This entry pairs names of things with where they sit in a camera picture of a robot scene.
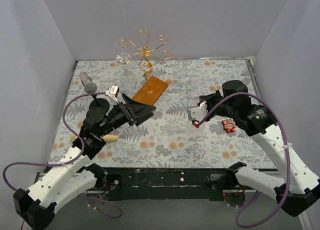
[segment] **wooden board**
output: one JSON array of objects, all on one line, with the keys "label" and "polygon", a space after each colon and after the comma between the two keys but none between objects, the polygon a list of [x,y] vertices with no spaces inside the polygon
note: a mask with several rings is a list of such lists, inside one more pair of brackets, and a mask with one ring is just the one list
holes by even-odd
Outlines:
[{"label": "wooden board", "polygon": [[134,101],[153,105],[169,86],[168,83],[154,76],[152,76],[149,81],[152,93],[148,93],[149,84],[146,82],[132,98]]}]

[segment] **gold wire sculpture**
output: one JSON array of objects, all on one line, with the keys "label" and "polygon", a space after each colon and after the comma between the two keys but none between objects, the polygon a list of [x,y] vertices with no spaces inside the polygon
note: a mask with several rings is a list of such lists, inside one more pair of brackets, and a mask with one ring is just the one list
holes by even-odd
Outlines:
[{"label": "gold wire sculpture", "polygon": [[142,55],[138,66],[142,71],[144,71],[144,74],[143,74],[144,79],[147,81],[147,83],[149,85],[148,93],[151,94],[152,90],[151,90],[151,85],[150,85],[149,79],[150,79],[152,71],[153,71],[153,66],[152,66],[152,63],[149,61],[148,57],[152,57],[152,58],[160,59],[160,60],[169,60],[172,57],[172,53],[169,50],[162,51],[162,54],[165,56],[164,58],[151,55],[151,53],[154,50],[157,50],[157,49],[161,48],[163,45],[167,44],[169,42],[169,37],[167,35],[163,35],[163,34],[159,35],[158,40],[165,41],[165,42],[154,49],[148,50],[148,44],[149,44],[149,39],[150,39],[149,31],[148,30],[140,30],[140,31],[138,31],[137,35],[138,35],[138,37],[142,38],[145,35],[145,33],[147,33],[147,36],[148,36],[145,46],[138,47],[130,39],[124,38],[119,41],[119,47],[124,49],[128,46],[128,42],[129,42],[130,44],[132,44],[133,46],[135,46],[139,50],[139,52],[130,53],[130,55]]}]

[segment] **black metal frame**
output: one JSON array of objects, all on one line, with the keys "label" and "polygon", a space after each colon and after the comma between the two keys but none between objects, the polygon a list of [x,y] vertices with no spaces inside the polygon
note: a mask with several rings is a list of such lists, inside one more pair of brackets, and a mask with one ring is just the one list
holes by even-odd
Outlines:
[{"label": "black metal frame", "polygon": [[[212,175],[225,175],[227,168],[127,168],[104,167],[107,182],[118,184],[108,188],[108,201],[145,199],[208,199],[224,201],[224,191],[213,189]],[[259,169],[274,172],[276,169]]]}]

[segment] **white cable tie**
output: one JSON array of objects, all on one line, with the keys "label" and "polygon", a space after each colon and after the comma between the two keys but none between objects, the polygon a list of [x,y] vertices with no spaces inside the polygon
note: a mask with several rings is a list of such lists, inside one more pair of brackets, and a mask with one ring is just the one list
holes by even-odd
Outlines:
[{"label": "white cable tie", "polygon": [[292,146],[291,142],[288,142],[288,145],[283,145],[283,149],[281,149],[282,151],[289,149]]},{"label": "white cable tie", "polygon": [[63,161],[58,161],[59,164],[61,164],[62,166],[67,166]]},{"label": "white cable tie", "polygon": [[63,161],[58,161],[59,164],[61,164],[61,166],[66,167],[67,169],[69,169],[70,172],[73,173],[73,175],[76,175],[76,172],[74,172],[67,164],[65,164]]}]

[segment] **white plastic piece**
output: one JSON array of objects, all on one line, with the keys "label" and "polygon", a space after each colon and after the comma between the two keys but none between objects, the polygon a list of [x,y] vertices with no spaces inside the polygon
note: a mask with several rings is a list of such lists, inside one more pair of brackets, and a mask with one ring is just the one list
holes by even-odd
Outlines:
[{"label": "white plastic piece", "polygon": [[[266,133],[258,133],[251,138],[265,151],[283,179],[287,179],[287,161],[284,151],[284,142],[279,126],[271,125]],[[290,154],[290,192],[292,194],[305,194],[305,189],[314,189],[319,177],[314,174],[289,145]]]},{"label": "white plastic piece", "polygon": [[190,106],[187,110],[190,121],[200,122],[208,113],[207,102],[200,103],[200,106]]},{"label": "white plastic piece", "polygon": [[[60,161],[64,163],[68,162],[74,159],[80,152],[81,150],[78,147],[70,147]],[[68,167],[56,166],[51,168],[43,178],[28,188],[30,191],[28,195],[33,200],[39,199],[41,201],[39,205],[47,208],[66,182],[90,161],[87,155],[81,155],[76,161],[68,164]]]},{"label": "white plastic piece", "polygon": [[118,104],[119,101],[117,99],[119,93],[119,87],[116,85],[112,85],[108,90],[105,91],[105,95],[107,97],[109,97],[109,100],[113,103],[113,104]]},{"label": "white plastic piece", "polygon": [[52,202],[56,202],[54,213],[56,214],[64,205],[76,198],[84,191],[91,189],[95,186],[97,179],[95,175],[90,172],[83,170],[82,173],[76,177],[72,177],[56,194]]},{"label": "white plastic piece", "polygon": [[235,174],[239,184],[250,186],[273,199],[276,199],[275,187],[280,187],[285,183],[282,178],[267,175],[256,171],[249,166],[243,166]]}]

